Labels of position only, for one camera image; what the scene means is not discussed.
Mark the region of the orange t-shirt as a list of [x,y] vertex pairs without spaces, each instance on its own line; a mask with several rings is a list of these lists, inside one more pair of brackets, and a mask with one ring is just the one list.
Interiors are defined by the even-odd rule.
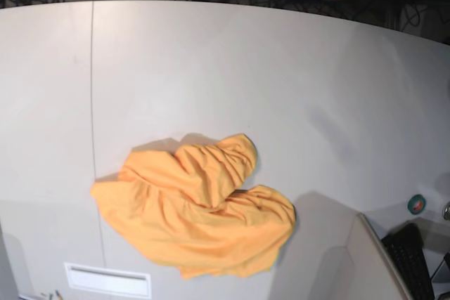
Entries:
[[244,189],[257,150],[243,134],[175,152],[129,153],[113,181],[91,187],[104,221],[153,263],[183,278],[269,270],[296,224],[293,204],[264,185]]

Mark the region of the green tape roll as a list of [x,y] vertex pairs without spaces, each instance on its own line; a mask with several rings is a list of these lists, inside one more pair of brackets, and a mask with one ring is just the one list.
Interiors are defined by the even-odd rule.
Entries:
[[414,195],[407,204],[408,211],[413,215],[419,215],[426,208],[427,201],[421,194]]

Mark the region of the black keyboard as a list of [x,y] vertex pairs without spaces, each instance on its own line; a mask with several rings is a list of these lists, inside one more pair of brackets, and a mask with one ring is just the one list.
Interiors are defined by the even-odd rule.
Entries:
[[434,299],[435,294],[423,253],[418,226],[407,223],[386,235],[382,243],[413,299]]

